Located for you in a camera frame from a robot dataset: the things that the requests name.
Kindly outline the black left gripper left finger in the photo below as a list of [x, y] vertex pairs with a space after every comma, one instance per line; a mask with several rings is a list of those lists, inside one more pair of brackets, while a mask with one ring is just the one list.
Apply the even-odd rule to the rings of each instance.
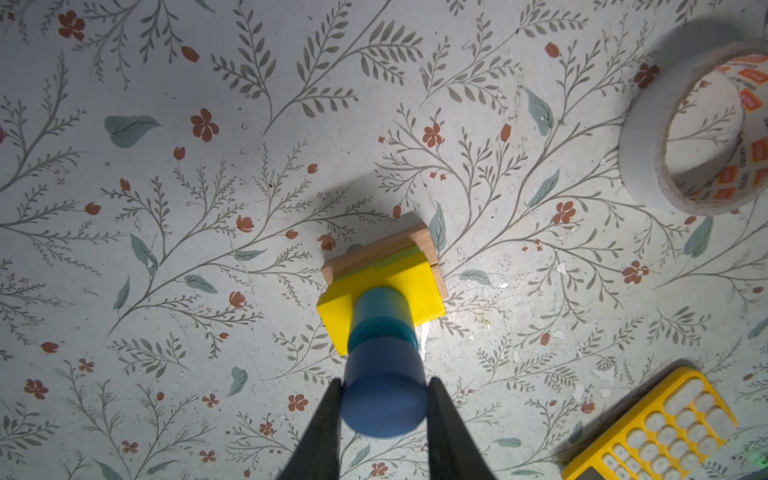
[[278, 479], [327, 479], [340, 476], [342, 381], [334, 379]]

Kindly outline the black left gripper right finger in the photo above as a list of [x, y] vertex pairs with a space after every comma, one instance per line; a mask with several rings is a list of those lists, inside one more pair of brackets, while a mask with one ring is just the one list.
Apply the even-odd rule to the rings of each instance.
[[427, 439], [432, 480], [494, 480], [443, 382], [427, 387]]

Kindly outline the dark blue round block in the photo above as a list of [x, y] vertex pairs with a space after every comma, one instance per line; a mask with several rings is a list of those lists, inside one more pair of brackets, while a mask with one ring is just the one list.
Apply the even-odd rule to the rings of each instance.
[[386, 439], [415, 430], [427, 415], [427, 383], [416, 348], [392, 337], [358, 345], [345, 367], [340, 413], [363, 436]]

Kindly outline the teal round block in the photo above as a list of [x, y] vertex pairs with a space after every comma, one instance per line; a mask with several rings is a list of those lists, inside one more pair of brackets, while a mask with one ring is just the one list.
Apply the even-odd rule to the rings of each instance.
[[410, 305], [403, 294], [391, 287], [368, 290], [355, 302], [348, 352], [378, 338], [402, 340], [419, 350]]

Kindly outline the long yellow block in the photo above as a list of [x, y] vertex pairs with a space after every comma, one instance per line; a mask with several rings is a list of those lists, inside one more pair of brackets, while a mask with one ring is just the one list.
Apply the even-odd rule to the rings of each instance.
[[409, 320], [414, 327], [446, 313], [432, 266], [413, 249], [341, 276], [320, 296], [317, 311], [341, 356], [349, 354], [353, 331], [362, 322], [356, 310]]

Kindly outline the long green block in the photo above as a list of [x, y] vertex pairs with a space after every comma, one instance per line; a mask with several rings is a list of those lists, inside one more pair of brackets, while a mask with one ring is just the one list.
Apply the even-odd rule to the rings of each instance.
[[392, 265], [398, 264], [399, 262], [410, 261], [412, 258], [415, 258], [417, 262], [422, 262], [426, 259], [426, 255], [419, 249], [418, 246], [412, 246], [384, 256], [375, 261], [368, 262], [365, 265], [352, 268], [351, 270], [336, 272], [333, 276], [333, 280], [340, 280], [349, 275], [357, 274], [368, 269], [378, 270], [388, 268]]

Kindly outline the natural wood block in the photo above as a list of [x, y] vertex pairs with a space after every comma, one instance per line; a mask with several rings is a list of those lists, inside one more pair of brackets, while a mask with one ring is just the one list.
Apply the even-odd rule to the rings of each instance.
[[426, 255], [430, 267], [435, 264], [439, 265], [437, 248], [429, 228], [426, 224], [420, 223], [326, 261], [322, 266], [321, 273], [326, 284], [330, 285], [336, 272], [351, 270], [412, 246], [418, 246]]
[[438, 264], [432, 265], [431, 270], [440, 296], [442, 300], [445, 301], [449, 298], [449, 293], [440, 266]]

